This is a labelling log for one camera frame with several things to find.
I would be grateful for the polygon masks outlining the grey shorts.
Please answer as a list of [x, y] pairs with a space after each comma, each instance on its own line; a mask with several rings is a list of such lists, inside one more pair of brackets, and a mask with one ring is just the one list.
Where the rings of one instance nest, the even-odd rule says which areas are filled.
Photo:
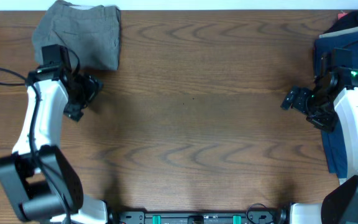
[[32, 34], [35, 61], [43, 63], [42, 47], [58, 44], [77, 54], [82, 69], [117, 70], [120, 37], [118, 7], [82, 7], [55, 1]]

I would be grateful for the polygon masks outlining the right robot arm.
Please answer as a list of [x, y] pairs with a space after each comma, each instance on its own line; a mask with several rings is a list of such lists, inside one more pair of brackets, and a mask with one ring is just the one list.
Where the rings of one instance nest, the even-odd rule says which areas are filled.
[[347, 47], [335, 48], [321, 58], [315, 87], [293, 86], [282, 109], [294, 108], [316, 128], [332, 132], [341, 125], [347, 159], [347, 177], [322, 203], [294, 203], [288, 223], [358, 223], [358, 69]]

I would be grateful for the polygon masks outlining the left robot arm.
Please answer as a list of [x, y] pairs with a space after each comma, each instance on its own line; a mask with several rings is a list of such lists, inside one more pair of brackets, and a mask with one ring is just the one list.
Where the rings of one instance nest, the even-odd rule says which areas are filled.
[[84, 194], [60, 150], [62, 118], [79, 121], [101, 91], [97, 78], [71, 67], [72, 51], [42, 47], [42, 64], [25, 79], [28, 105], [12, 154], [0, 157], [0, 183], [17, 218], [40, 223], [108, 223], [108, 206]]

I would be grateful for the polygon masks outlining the folded navy blue garment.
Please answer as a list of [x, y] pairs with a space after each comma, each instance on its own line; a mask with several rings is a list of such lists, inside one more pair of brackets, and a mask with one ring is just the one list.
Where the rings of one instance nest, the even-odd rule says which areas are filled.
[[[358, 32], [337, 37], [318, 38], [315, 54], [347, 46], [352, 51], [352, 64], [358, 69]], [[341, 88], [334, 95], [334, 110], [339, 121], [331, 133], [322, 132], [323, 148], [330, 173], [337, 175], [340, 183], [358, 175], [358, 87]]]

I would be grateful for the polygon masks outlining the black garment with pink tag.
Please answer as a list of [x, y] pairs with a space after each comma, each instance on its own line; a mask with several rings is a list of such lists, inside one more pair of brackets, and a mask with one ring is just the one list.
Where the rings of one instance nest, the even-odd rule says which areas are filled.
[[345, 13], [324, 34], [358, 27], [358, 11]]

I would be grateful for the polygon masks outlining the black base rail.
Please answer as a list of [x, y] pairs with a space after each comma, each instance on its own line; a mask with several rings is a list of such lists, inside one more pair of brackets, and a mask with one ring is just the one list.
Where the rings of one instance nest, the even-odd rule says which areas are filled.
[[122, 212], [119, 223], [125, 224], [285, 224], [289, 216], [284, 210], [252, 208], [244, 213], [149, 213]]

